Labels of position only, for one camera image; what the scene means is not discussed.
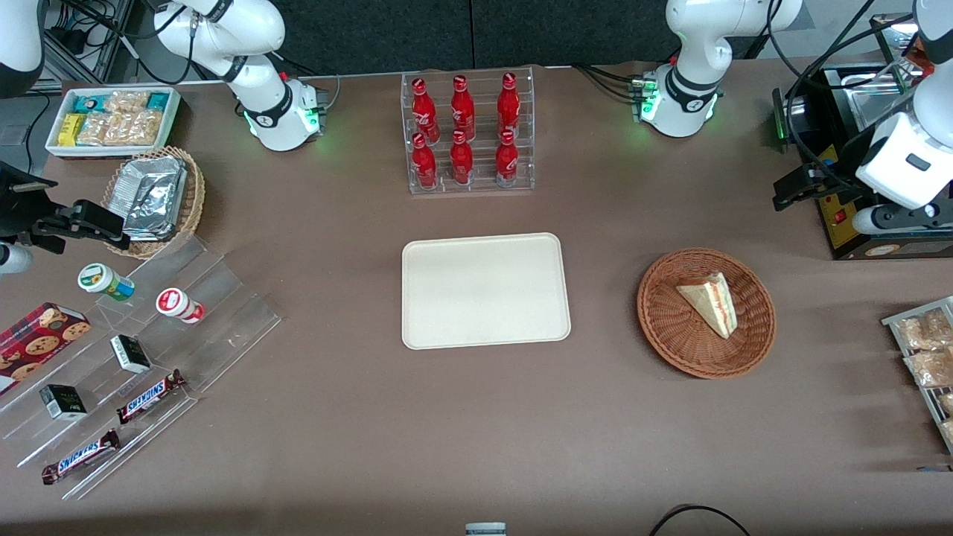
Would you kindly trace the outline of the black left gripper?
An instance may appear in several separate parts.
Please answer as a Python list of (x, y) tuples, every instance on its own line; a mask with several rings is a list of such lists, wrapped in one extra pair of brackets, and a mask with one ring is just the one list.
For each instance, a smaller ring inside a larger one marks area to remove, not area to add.
[(834, 197), (841, 205), (858, 202), (861, 207), (877, 203), (877, 194), (857, 179), (840, 176), (821, 167), (796, 167), (776, 181), (772, 198), (775, 211), (784, 211), (804, 200)]

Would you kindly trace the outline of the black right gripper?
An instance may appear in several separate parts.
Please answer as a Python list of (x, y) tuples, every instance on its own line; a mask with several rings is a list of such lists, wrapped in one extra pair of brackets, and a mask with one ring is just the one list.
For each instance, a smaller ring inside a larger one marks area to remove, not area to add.
[[(54, 255), (65, 251), (64, 237), (98, 240), (126, 251), (130, 236), (124, 233), (123, 217), (89, 200), (78, 200), (72, 207), (58, 207), (45, 193), (58, 186), (57, 181), (41, 179), (17, 167), (1, 163), (1, 240), (4, 245), (20, 243)], [(51, 216), (51, 228), (34, 229)]]

